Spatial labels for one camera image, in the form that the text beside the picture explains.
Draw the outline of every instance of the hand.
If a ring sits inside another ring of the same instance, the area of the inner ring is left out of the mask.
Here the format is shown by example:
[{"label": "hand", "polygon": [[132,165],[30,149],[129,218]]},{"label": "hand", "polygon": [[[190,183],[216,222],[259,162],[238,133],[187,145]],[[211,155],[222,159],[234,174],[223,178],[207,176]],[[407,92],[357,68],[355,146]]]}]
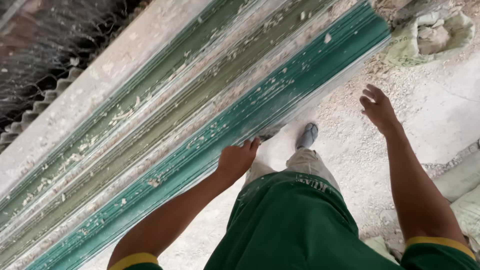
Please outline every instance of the hand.
[{"label": "hand", "polygon": [[253,142],[245,140],[243,146],[229,146],[223,149],[215,173],[220,174],[229,186],[233,185],[252,166],[260,145],[260,138]]},{"label": "hand", "polygon": [[360,97],[360,103],[365,108],[362,114],[367,115],[370,121],[377,126],[380,133],[385,136],[403,130],[388,97],[379,88],[371,84],[367,84],[367,88],[368,90],[363,90],[365,96]]}]

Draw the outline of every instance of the right hand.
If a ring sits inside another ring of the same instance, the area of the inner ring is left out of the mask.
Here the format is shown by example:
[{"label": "right hand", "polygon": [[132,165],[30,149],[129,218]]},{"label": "right hand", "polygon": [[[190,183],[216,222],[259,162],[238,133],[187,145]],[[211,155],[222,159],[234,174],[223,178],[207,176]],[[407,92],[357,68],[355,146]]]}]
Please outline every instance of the right hand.
[{"label": "right hand", "polygon": [[402,125],[396,118],[388,97],[379,88],[371,84],[367,84],[367,89],[363,90],[364,96],[360,97],[360,103],[365,108],[362,114],[368,116],[380,133],[385,136],[402,130]]}]

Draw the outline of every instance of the foot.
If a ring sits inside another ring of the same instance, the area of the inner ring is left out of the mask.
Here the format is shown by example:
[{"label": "foot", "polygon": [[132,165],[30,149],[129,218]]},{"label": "foot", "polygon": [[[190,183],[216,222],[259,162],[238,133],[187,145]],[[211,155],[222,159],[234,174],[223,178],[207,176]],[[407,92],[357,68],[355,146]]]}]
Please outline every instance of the foot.
[{"label": "foot", "polygon": [[308,123],[305,126],[305,132],[297,143],[297,150],[301,148],[309,148],[318,137],[318,127],[314,123]]}]

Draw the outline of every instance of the yellow sleeve trim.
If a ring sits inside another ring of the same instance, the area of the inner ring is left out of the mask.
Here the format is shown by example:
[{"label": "yellow sleeve trim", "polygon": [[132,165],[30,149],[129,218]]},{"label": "yellow sleeve trim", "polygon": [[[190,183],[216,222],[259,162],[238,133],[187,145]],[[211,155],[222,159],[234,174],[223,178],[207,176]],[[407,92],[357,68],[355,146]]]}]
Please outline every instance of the yellow sleeve trim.
[{"label": "yellow sleeve trim", "polygon": [[116,264],[110,267],[109,270],[124,270],[125,268],[130,267],[134,264],[145,263],[145,262],[158,264],[158,260],[156,259],[155,256],[153,256],[150,253],[143,252],[143,253],[135,253],[132,255],[128,255],[127,257],[119,260]]},{"label": "yellow sleeve trim", "polygon": [[439,244],[439,245],[446,245],[449,247],[453,247],[467,254],[468,256],[472,257],[472,259],[475,259],[475,255],[473,255],[473,252],[468,247],[464,246],[460,242],[457,242],[455,240],[448,239],[448,238],[443,238],[443,237],[416,236],[408,239],[406,246],[409,247],[410,245],[421,244],[421,243]]}]

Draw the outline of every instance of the leg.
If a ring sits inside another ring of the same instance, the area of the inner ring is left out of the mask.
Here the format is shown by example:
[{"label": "leg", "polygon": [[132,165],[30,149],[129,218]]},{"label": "leg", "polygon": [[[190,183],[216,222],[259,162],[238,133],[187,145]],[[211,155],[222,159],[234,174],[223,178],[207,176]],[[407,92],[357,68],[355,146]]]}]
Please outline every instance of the leg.
[{"label": "leg", "polygon": [[302,172],[320,176],[327,180],[334,188],[340,191],[340,187],[335,181],[335,178],[325,167],[320,155],[318,155],[315,150],[310,150],[307,148],[298,149],[287,161],[286,171]]},{"label": "leg", "polygon": [[246,185],[248,185],[251,181],[253,181],[253,180],[255,180],[255,179],[257,179],[257,178],[259,178],[263,175],[272,173],[272,172],[276,172],[276,171],[274,169],[270,168],[270,166],[265,165],[258,160],[254,160],[252,166],[247,171],[247,176],[245,178],[245,184],[243,184],[242,189]]}]

